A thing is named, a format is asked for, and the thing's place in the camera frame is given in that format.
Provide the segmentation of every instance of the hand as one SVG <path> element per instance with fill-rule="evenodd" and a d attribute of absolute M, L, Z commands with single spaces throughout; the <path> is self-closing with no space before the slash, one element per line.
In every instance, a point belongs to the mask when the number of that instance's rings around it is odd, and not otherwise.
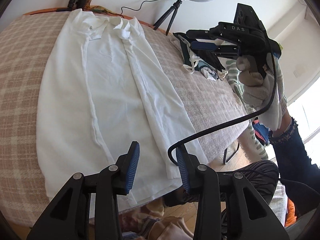
<path fill-rule="evenodd" d="M 276 57 L 274 57 L 277 75 L 277 88 L 274 100 L 268 111 L 259 116 L 260 123 L 271 130 L 280 128 L 283 115 L 287 111 L 287 100 L 284 96 L 282 72 Z M 262 109 L 271 98 L 274 73 L 271 54 L 267 54 L 267 64 L 264 66 L 267 76 L 265 79 L 258 73 L 257 64 L 253 56 L 239 57 L 236 66 L 240 71 L 239 81 L 244 84 L 243 100 L 256 110 Z"/>

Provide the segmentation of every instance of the dark clothing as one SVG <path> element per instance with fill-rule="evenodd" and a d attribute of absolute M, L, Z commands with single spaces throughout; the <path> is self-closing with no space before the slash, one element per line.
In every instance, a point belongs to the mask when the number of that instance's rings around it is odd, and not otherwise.
<path fill-rule="evenodd" d="M 269 140 L 276 154 L 281 178 L 302 182 L 320 193 L 320 169 L 316 164 L 311 165 L 296 121 L 292 118 L 289 130 L 277 138 L 273 138 L 270 132 Z"/>
<path fill-rule="evenodd" d="M 260 171 L 273 178 L 272 179 L 252 171 L 241 172 L 248 179 L 248 181 L 250 181 L 254 188 L 259 192 L 263 199 L 268 204 L 270 204 L 272 197 L 276 191 L 279 179 L 279 171 L 277 165 L 273 161 L 261 160 L 255 163 L 251 163 L 248 166 L 245 166 L 239 170 L 246 169 Z"/>
<path fill-rule="evenodd" d="M 292 118 L 290 128 L 277 138 L 273 138 L 270 132 L 269 140 L 276 154 L 281 182 L 285 185 L 288 198 L 301 214 L 316 208 L 320 199 L 320 169 L 315 164 L 311 165 L 295 120 Z M 285 180 L 301 182 L 311 189 Z"/>
<path fill-rule="evenodd" d="M 257 170 L 274 179 L 251 171 L 242 172 L 243 175 L 246 176 L 264 200 L 270 204 L 280 173 L 286 193 L 301 215 L 316 208 L 320 202 L 320 169 L 315 164 L 311 165 L 311 159 L 304 148 L 295 120 L 292 119 L 290 128 L 277 138 L 273 138 L 272 132 L 270 132 L 269 140 L 273 145 L 278 166 L 272 161 L 261 160 L 240 170 Z M 306 184 L 309 188 L 306 188 L 303 184 L 295 183 L 295 181 Z M 178 190 L 180 189 L 164 196 L 164 203 L 167 206 L 198 201 L 198 195 L 189 195 L 185 191 L 180 197 L 177 197 L 176 192 Z M 223 195 L 221 195 L 221 201 L 225 201 Z"/>

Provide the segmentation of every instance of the wooden floor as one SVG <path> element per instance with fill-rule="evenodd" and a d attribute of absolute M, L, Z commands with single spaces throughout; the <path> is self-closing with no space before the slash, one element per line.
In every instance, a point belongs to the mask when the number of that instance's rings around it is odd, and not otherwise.
<path fill-rule="evenodd" d="M 250 164 L 250 162 L 244 156 L 244 152 L 240 148 L 239 151 L 226 165 L 223 165 L 223 155 L 221 155 L 218 156 L 212 163 L 210 163 L 210 167 L 215 171 L 233 171 L 242 168 L 248 164 Z M 164 210 L 164 217 L 183 217 L 189 230 L 191 232 L 194 232 L 196 225 L 197 208 L 198 203 L 196 202 L 166 208 Z M 225 208 L 225 203 L 221 202 L 221 210 L 224 210 Z M 10 225 L 22 240 L 25 240 L 27 238 L 30 228 L 18 226 L 13 223 L 10 223 Z M 89 227 L 89 238 L 92 240 L 94 239 L 94 229 L 92 227 Z"/>

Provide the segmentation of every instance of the beige checkered bedspread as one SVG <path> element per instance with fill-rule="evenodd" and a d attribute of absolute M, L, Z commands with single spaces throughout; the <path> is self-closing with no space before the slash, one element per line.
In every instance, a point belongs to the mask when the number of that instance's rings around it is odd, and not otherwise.
<path fill-rule="evenodd" d="M 68 12 L 23 16 L 0 33 L 0 210 L 32 226 L 49 203 L 36 154 L 36 114 L 42 75 Z M 161 32 L 144 26 L 160 64 L 197 131 L 244 114 L 226 82 L 181 70 L 182 57 Z M 200 139 L 209 160 L 246 128 L 243 123 Z"/>

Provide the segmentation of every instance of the chair leg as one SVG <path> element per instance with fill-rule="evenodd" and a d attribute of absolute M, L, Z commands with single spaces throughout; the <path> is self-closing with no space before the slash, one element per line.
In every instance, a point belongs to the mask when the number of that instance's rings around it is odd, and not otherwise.
<path fill-rule="evenodd" d="M 223 164 L 224 165 L 226 165 L 231 160 L 231 158 L 238 152 L 239 147 L 240 147 L 240 144 L 238 143 L 236 151 L 233 154 L 231 154 L 231 156 L 228 159 L 227 159 L 228 148 L 224 150 L 224 154 L 223 154 Z"/>

